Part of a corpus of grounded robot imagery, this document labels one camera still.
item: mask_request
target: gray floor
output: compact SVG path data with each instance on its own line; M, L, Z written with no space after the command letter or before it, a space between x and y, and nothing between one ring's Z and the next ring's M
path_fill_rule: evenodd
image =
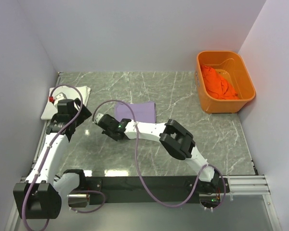
M223 174L255 174L237 114L204 113L193 72L62 73L60 83L90 87L91 112L109 99L129 103L154 101L157 122L176 119L194 135L202 155ZM114 115L114 103L104 105L100 112ZM115 142L101 132L91 119L79 126L58 173L81 168L94 176L137 176L133 158L135 141ZM170 157L161 144L153 141L140 142L139 161L145 176L195 174L184 161Z
M18 228L25 231L19 219ZM40 230L44 220L29 220ZM213 213L199 204L166 208L157 203L106 204L92 214L76 214L62 208L48 231L272 231L261 195L229 197Z

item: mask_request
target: red connector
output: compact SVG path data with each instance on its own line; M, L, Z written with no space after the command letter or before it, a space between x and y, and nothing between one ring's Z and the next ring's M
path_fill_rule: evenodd
M49 97L49 102L54 103L54 98L53 98L53 96L50 96L50 97Z

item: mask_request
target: towel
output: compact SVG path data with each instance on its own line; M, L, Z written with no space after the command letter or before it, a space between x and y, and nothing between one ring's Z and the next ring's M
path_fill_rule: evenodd
M87 106L91 88L84 86L84 87L78 87L77 89L80 91L82 95L83 104ZM58 87L56 90L54 90L53 96L56 96L60 92L64 93L68 99L72 99L72 100L76 98L80 99L79 94L74 89L66 87L66 86L61 86L61 87ZM58 109L51 102L47 101L43 114L40 118L42 120L49 120L57 112L58 112Z
M233 86L210 66L200 66L207 93L218 100L239 100Z
M156 123L156 112L155 112L155 103L146 102L146 103L128 103L135 114L137 122L144 123ZM115 106L115 118L117 121L122 119L133 119L129 108L122 104L117 103Z

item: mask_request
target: bin rim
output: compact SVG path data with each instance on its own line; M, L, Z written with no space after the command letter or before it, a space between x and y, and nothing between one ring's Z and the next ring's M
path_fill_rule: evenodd
M256 90L255 90L254 85L253 85L253 83L252 83L252 81L251 81L251 78L250 78L250 75L249 75L249 73L248 73L248 71L247 71L247 68L246 68L246 66L245 66L245 63L243 62L243 59L242 59L242 57L241 57L239 54L237 54L237 53L235 53L235 52L233 52L233 51L215 51L215 50L202 51L202 52L200 52L200 53L197 55L197 60L196 60L197 65L198 65L198 69L200 70L200 72L201 72L201 69L200 69L199 56L200 56L202 53L207 53L207 52L229 52L229 53L233 53L233 54L235 54L236 56L238 56L238 57L240 58L240 60L242 61L243 65L244 65L244 68L245 68L245 70L246 70L246 72L247 72L247 76L248 76L248 78L249 78L249 80L250 80L250 83L251 83L251 86L252 86L252 89L253 89L253 92L254 92L254 93L253 93L253 96L251 96L251 97L248 98L248 99L244 99L244 100L243 100L243 99L239 99L239 100L219 100L219 99L215 99L215 98L213 98L212 96L210 96L210 95L208 94L208 92L207 92L207 89L204 88L204 92L205 92L205 94L206 94L209 98L211 98L212 100L218 101L218 102L224 102L224 101L227 101L227 102L240 102L240 101L248 102L248 101L251 101L252 99L255 98L255 96L256 96ZM198 80L201 81L201 83L205 86L204 81L203 81L202 73L201 73L201 78L198 78Z

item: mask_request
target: folded white cloth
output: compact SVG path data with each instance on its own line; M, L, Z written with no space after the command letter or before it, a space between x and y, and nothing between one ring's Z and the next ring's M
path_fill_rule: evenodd
M83 104L85 106L87 106L91 88L88 88L87 86L84 86L84 87L78 87L77 89L80 91L80 93L82 95ZM52 90L53 90L53 88L49 89L49 96L50 96L50 93L51 93ZM61 92L68 99L72 99L72 100L74 100L76 98L80 99L79 94L74 89L66 87L66 86L60 86L56 90L54 90L53 97L55 97L57 94L59 94ZM42 120L49 120L57 112L58 112L57 108L51 102L47 101L45 109L44 109L44 112L43 112L43 114L42 114L42 116L40 118Z

